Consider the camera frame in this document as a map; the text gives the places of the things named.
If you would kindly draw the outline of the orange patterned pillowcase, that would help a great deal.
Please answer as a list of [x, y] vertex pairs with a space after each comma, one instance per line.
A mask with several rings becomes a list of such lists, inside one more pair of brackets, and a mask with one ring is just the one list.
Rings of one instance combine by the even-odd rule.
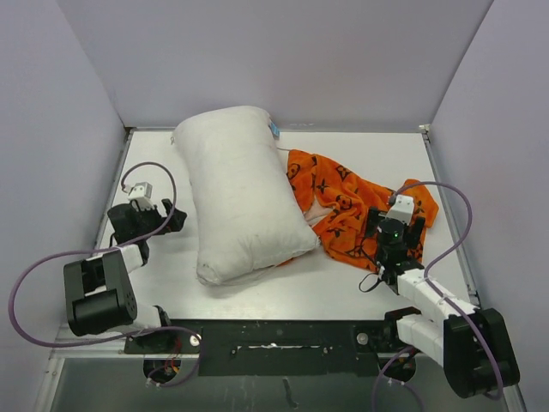
[[370, 208], [389, 210], [394, 191], [328, 157], [287, 151], [287, 178], [298, 206], [315, 222], [312, 229], [335, 261], [377, 272], [376, 235], [366, 232]]

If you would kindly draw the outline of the white pillow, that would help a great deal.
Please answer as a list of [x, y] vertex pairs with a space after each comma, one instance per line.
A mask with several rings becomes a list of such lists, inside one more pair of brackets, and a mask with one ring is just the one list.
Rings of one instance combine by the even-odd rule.
[[267, 111], [234, 106], [204, 112], [181, 122], [172, 136], [196, 209], [201, 283], [227, 285], [318, 247]]

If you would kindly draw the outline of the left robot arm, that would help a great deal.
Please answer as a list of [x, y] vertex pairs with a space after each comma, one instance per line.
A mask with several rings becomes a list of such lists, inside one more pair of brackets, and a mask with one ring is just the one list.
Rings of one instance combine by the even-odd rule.
[[67, 320], [76, 336], [145, 332], [143, 340], [154, 352], [172, 347], [175, 332], [166, 311], [139, 304], [130, 281], [130, 273], [148, 263], [149, 234], [176, 233], [184, 227], [187, 214], [169, 199], [162, 205], [166, 216], [157, 207], [141, 209], [134, 202], [110, 208], [107, 217], [117, 242], [113, 250], [64, 266]]

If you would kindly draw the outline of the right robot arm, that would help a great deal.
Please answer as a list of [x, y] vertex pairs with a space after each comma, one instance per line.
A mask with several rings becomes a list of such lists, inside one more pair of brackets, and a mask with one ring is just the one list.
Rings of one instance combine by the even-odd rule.
[[424, 218], [407, 212], [368, 211], [365, 233], [377, 242], [378, 280], [412, 303], [408, 312], [386, 314], [384, 345], [394, 351], [411, 345], [428, 355], [461, 398], [518, 384], [521, 374], [502, 314], [457, 298], [425, 276], [413, 255], [424, 226]]

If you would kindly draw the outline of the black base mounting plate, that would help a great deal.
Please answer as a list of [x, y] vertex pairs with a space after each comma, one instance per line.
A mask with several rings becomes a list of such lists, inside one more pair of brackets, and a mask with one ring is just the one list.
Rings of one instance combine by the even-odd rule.
[[127, 339], [126, 354], [199, 355], [202, 376], [377, 375], [405, 347], [384, 320], [175, 319], [175, 331]]

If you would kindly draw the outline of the aluminium frame rail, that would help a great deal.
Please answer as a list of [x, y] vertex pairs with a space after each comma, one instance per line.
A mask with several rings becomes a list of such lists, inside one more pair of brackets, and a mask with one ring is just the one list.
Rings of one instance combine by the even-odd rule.
[[[409, 315], [397, 320], [393, 330], [395, 331], [394, 340], [412, 345], [427, 353], [431, 358], [437, 356], [443, 357], [443, 350], [449, 348], [451, 343], [456, 343], [459, 348], [465, 348], [465, 343], [461, 341], [476, 341], [488, 354], [491, 352], [496, 356], [496, 346], [503, 343], [502, 329], [499, 326], [490, 326], [489, 324], [468, 323], [469, 318], [454, 317], [444, 321], [443, 328], [438, 328], [433, 322], [426, 320], [420, 315]], [[193, 336], [197, 342], [204, 338], [203, 332], [197, 332], [183, 326], [168, 325], [157, 328], [145, 328], [142, 330], [131, 330], [125, 333], [110, 331], [110, 335], [103, 337], [86, 338], [81, 336], [79, 339], [66, 342], [55, 341], [53, 348], [77, 348], [113, 342], [119, 339], [137, 339], [158, 335], [162, 333], [184, 333]]]

